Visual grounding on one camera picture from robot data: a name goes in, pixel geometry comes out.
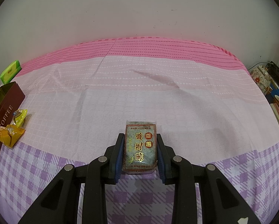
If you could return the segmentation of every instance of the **rectangular wrapped candy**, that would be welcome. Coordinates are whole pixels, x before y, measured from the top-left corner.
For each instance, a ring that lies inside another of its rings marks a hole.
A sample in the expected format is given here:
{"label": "rectangular wrapped candy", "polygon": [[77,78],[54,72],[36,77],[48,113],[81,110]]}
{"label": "rectangular wrapped candy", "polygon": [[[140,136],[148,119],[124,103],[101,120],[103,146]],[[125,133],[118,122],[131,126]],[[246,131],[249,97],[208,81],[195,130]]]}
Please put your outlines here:
{"label": "rectangular wrapped candy", "polygon": [[153,172],[156,165],[156,124],[127,122],[122,170],[126,173],[148,173]]}

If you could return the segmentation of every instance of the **pink tablecloth border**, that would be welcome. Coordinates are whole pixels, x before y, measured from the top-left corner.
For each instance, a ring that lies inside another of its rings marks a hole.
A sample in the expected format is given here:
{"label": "pink tablecloth border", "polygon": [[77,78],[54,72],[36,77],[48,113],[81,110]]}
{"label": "pink tablecloth border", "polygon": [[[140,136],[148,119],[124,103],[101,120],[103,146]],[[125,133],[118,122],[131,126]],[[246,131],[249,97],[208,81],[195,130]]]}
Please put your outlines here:
{"label": "pink tablecloth border", "polygon": [[22,70],[17,76],[55,63],[107,55],[193,60],[222,69],[242,69],[247,72],[237,57],[214,45],[167,38],[134,37],[86,42],[48,53],[22,64]]}

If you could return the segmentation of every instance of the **red circle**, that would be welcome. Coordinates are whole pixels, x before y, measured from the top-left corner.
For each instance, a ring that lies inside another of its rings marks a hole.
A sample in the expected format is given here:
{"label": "red circle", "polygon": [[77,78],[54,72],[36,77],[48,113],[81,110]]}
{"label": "red circle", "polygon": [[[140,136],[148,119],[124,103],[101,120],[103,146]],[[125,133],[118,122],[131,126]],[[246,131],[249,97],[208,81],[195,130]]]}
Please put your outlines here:
{"label": "red circle", "polygon": [[151,148],[153,146],[153,142],[146,141],[146,143],[144,145],[146,146],[146,148]]}
{"label": "red circle", "polygon": [[145,137],[147,140],[150,140],[150,139],[152,139],[153,135],[152,135],[151,132],[147,132],[147,133],[145,133],[144,137]]}

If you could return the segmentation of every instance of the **open tin box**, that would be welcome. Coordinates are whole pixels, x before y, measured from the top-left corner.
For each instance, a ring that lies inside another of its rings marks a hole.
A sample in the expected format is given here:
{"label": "open tin box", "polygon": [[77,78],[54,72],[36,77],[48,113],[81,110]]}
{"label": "open tin box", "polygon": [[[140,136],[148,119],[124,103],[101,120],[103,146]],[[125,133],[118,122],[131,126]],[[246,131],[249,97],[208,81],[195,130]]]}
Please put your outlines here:
{"label": "open tin box", "polygon": [[0,87],[0,126],[11,123],[13,113],[19,108],[25,98],[16,82],[10,82]]}

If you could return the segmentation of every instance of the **blue gripper pad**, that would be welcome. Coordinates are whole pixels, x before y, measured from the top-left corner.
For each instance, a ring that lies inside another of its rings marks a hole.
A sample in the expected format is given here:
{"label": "blue gripper pad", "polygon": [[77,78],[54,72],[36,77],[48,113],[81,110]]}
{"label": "blue gripper pad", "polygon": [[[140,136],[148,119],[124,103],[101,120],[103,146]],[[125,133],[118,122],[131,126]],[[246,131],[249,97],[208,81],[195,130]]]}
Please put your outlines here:
{"label": "blue gripper pad", "polygon": [[116,173],[115,173],[115,181],[118,183],[120,177],[121,177],[121,172],[122,172],[122,165],[123,165],[123,153],[124,153],[124,140],[125,140],[125,135],[122,138],[121,146],[119,149],[118,153],[118,158],[116,161]]}
{"label": "blue gripper pad", "polygon": [[157,144],[157,167],[158,167],[158,172],[159,172],[159,177],[162,180],[162,183],[165,183],[165,164],[163,161],[163,157],[161,154],[161,150],[159,147],[159,144]]}

